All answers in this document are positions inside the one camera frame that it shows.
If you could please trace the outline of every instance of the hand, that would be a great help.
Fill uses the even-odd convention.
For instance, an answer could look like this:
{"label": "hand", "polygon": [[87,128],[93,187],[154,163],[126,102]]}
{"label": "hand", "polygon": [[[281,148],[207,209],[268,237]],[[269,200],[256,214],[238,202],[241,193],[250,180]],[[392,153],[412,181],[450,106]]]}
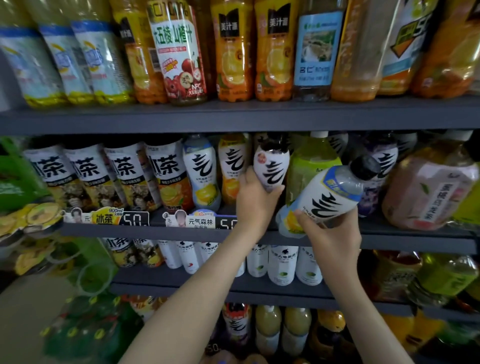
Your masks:
{"label": "hand", "polygon": [[334,219],[336,227],[331,229],[318,226],[300,210],[294,214],[312,243],[315,260],[332,292],[339,292],[347,283],[356,283],[361,243],[358,209]]}
{"label": "hand", "polygon": [[239,177],[240,190],[237,195],[237,225],[252,230],[260,239],[272,219],[278,198],[285,186],[281,185],[268,193],[250,166]]}

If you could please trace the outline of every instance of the person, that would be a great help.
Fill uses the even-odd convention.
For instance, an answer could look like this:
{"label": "person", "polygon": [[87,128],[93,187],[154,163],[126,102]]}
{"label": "person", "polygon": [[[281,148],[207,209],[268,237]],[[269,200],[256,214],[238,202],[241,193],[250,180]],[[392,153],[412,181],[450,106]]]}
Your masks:
{"label": "person", "polygon": [[[240,176],[237,225],[215,253],[152,316],[120,364],[197,364],[245,257],[265,233],[284,186],[267,193],[252,167]],[[357,209],[323,229],[295,211],[326,284],[345,316],[365,364],[413,364],[360,284]]]}

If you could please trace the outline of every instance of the right arm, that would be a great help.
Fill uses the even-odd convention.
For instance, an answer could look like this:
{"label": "right arm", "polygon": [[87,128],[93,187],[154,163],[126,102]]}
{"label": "right arm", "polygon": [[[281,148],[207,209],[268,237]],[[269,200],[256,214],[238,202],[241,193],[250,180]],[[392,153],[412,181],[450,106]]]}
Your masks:
{"label": "right arm", "polygon": [[340,224],[332,229],[320,228],[301,211],[295,211],[295,215],[310,238],[315,259],[340,305],[362,361],[413,364],[360,283],[357,260],[361,235],[357,209],[340,216]]}

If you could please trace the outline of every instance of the white bottle cap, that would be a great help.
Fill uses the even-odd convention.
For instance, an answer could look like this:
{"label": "white bottle cap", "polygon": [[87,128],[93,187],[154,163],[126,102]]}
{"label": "white bottle cap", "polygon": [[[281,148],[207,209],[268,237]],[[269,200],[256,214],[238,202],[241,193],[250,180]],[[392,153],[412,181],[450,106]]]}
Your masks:
{"label": "white bottle cap", "polygon": [[328,132],[310,132],[312,138],[326,138],[328,137]]}
{"label": "white bottle cap", "polygon": [[459,140],[466,142],[472,136],[473,130],[448,129],[441,139]]}

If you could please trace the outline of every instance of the left hand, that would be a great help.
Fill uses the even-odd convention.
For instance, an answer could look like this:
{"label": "left hand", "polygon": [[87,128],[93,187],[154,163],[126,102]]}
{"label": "left hand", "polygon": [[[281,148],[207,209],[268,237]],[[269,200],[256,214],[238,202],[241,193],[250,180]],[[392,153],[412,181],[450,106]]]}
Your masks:
{"label": "left hand", "polygon": [[267,230],[272,219],[278,198],[285,186],[281,185],[268,193],[250,166],[247,172],[239,177],[240,190],[237,195],[237,225],[248,229],[260,239]]}

